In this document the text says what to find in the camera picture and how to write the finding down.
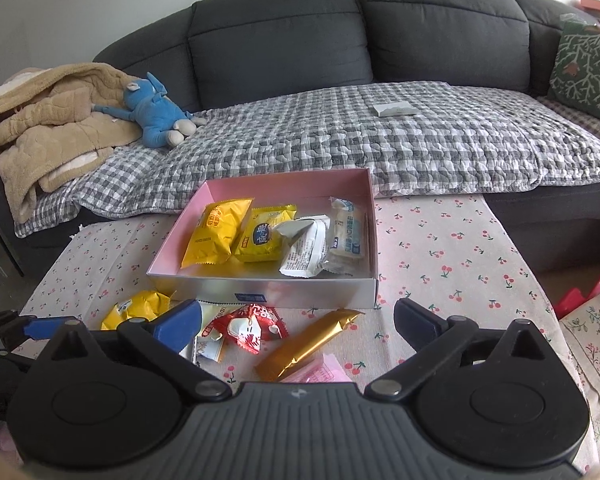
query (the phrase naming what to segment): pink box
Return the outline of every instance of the pink box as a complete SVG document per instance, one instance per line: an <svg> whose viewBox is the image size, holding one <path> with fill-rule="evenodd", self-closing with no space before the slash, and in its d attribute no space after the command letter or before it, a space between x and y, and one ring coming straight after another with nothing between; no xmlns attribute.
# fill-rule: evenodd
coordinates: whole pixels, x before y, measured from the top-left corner
<svg viewBox="0 0 600 480"><path fill-rule="evenodd" d="M295 204L296 217L327 214L330 197L352 201L365 213L366 257L354 277L324 272L316 278L280 274L279 262L180 269L189 238L210 202L253 197L254 207ZM370 309L378 291L376 212L369 170L294 171L206 181L187 204L156 254L147 275L158 291L176 300L265 303L282 308Z"/></svg>

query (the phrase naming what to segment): blue stuffed animal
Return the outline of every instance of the blue stuffed animal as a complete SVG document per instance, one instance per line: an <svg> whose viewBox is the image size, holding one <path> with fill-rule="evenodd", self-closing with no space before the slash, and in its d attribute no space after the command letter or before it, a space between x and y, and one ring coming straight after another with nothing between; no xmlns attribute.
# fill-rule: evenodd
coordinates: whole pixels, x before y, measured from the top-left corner
<svg viewBox="0 0 600 480"><path fill-rule="evenodd" d="M97 112L125 121L135 121L142 128L142 142L148 148L174 148L196 131L196 124L206 121L183 112L171 101L167 89L150 72L146 79L137 79L126 85L124 102L129 110L113 106L92 105Z"/></svg>

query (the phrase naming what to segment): red snack package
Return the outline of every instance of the red snack package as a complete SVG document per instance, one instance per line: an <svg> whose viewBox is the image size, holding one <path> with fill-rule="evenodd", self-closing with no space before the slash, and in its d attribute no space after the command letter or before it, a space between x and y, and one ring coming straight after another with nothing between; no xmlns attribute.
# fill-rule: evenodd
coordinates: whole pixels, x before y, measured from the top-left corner
<svg viewBox="0 0 600 480"><path fill-rule="evenodd" d="M212 321L223 337L233 339L240 348L257 354L260 341L287 337L288 332L275 310L252 303Z"/></svg>

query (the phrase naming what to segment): dark gray sofa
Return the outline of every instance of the dark gray sofa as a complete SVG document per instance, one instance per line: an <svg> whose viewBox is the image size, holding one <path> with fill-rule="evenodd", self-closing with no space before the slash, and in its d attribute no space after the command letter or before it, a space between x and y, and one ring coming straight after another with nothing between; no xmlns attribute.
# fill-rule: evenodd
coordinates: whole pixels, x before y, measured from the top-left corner
<svg viewBox="0 0 600 480"><path fill-rule="evenodd" d="M202 0L95 57L151 71L191 112L317 88L438 80L545 95L560 15L553 0ZM535 272L600 261L600 184L491 194L487 202ZM23 240L0 181L0 226L42 276L78 218Z"/></svg>

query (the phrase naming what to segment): green throw pillow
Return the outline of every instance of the green throw pillow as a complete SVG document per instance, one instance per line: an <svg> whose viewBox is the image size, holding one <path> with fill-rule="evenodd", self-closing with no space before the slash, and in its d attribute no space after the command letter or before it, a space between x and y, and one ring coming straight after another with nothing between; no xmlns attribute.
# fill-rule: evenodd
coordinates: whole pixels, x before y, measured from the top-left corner
<svg viewBox="0 0 600 480"><path fill-rule="evenodd" d="M600 119L600 26L564 24L550 83L558 101Z"/></svg>

